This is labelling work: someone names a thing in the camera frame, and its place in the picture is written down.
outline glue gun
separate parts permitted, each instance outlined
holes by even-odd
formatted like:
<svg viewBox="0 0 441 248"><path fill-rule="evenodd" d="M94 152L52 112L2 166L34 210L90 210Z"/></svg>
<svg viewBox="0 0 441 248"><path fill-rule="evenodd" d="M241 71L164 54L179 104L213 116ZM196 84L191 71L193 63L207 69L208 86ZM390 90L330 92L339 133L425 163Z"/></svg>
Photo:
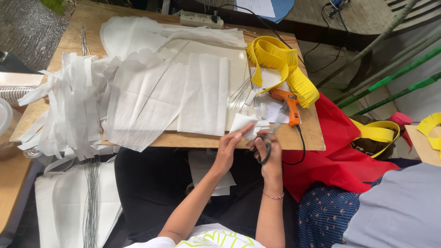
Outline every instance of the glue gun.
<svg viewBox="0 0 441 248"><path fill-rule="evenodd" d="M296 125L300 124L300 117L299 113L297 111L297 105L300 104L297 100L297 96L295 96L291 92L287 92L284 90L279 90L272 88L268 93L271 94L271 96L277 100L281 100L286 102L289 109L289 122L288 124L292 127L295 127Z"/></svg>

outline bracelet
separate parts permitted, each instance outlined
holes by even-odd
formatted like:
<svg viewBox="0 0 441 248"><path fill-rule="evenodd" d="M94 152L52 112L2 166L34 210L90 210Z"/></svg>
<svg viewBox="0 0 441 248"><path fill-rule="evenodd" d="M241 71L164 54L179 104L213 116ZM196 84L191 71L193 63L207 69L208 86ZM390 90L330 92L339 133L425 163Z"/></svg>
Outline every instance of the bracelet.
<svg viewBox="0 0 441 248"><path fill-rule="evenodd" d="M273 196L269 196L269 195L265 194L265 192L264 192L263 190L262 190L262 192L263 192L263 194L264 194L266 197L269 197L269 198L271 198L271 199L275 199L275 200L280 200L280 199L282 199L282 198L285 196L285 193L283 193L282 196L279 196L279 197L273 197Z"/></svg>

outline person's right hand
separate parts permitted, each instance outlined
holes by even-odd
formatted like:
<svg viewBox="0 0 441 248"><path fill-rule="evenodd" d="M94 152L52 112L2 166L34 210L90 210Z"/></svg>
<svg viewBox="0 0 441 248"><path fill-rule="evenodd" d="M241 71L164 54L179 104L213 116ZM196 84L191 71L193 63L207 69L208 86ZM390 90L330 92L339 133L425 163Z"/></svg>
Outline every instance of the person's right hand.
<svg viewBox="0 0 441 248"><path fill-rule="evenodd" d="M269 135L269 130L262 130L257 135ZM265 180L281 180L282 179L282 147L279 140L274 135L269 135L271 141L271 153L268 161L262 165L262 176ZM264 160L267 156L267 150L265 142L259 137L247 144L247 147L252 150L253 147L257 147L257 152L254 154L254 158L260 155L261 160Z"/></svg>

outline power strip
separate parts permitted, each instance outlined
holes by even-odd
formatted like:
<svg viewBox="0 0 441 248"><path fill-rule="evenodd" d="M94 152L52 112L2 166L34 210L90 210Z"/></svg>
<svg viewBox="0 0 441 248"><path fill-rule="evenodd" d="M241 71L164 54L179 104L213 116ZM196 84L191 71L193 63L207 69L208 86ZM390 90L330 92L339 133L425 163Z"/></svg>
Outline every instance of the power strip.
<svg viewBox="0 0 441 248"><path fill-rule="evenodd" d="M211 20L211 15L199 14L189 11L181 11L181 25L182 26L207 26L213 29L222 29L224 27L224 21L218 16L217 23Z"/></svg>

